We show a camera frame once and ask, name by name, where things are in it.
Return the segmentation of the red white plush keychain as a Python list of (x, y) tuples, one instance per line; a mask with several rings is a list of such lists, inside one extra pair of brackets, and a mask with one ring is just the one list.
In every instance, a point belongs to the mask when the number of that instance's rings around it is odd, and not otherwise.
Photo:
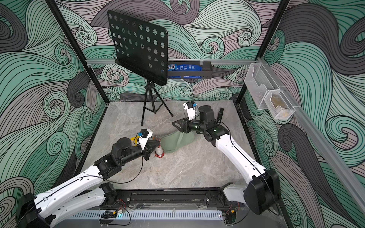
[(163, 156), (164, 156), (164, 151), (163, 151), (163, 149), (162, 149), (162, 147), (160, 145), (160, 146), (158, 146), (155, 149), (155, 157), (157, 157), (157, 158), (163, 158)]

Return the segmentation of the green fabric bag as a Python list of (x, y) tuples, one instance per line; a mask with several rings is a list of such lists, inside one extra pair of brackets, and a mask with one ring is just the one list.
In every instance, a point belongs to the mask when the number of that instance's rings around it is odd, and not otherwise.
[(176, 131), (161, 138), (161, 147), (165, 154), (174, 153), (177, 150), (191, 144), (195, 140), (193, 132), (182, 133)]

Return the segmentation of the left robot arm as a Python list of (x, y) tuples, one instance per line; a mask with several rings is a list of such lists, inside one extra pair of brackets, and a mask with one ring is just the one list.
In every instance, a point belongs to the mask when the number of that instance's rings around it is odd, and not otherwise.
[(69, 216), (93, 207), (114, 207), (118, 194), (110, 178), (137, 158), (147, 161), (159, 140), (123, 137), (113, 144), (110, 153), (101, 157), (79, 175), (43, 193), (28, 193), (17, 209), (18, 228), (52, 228)]

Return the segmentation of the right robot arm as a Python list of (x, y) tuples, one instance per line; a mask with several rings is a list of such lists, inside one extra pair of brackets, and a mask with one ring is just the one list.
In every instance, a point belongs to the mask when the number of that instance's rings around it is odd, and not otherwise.
[(206, 141), (222, 152), (235, 165), (247, 186), (229, 184), (223, 194), (228, 201), (241, 202), (260, 215), (269, 210), (280, 196), (279, 175), (255, 161), (234, 140), (229, 127), (222, 122), (224, 109), (215, 116), (211, 106), (198, 106), (194, 101), (183, 105), (185, 117), (173, 122), (180, 132), (204, 135)]

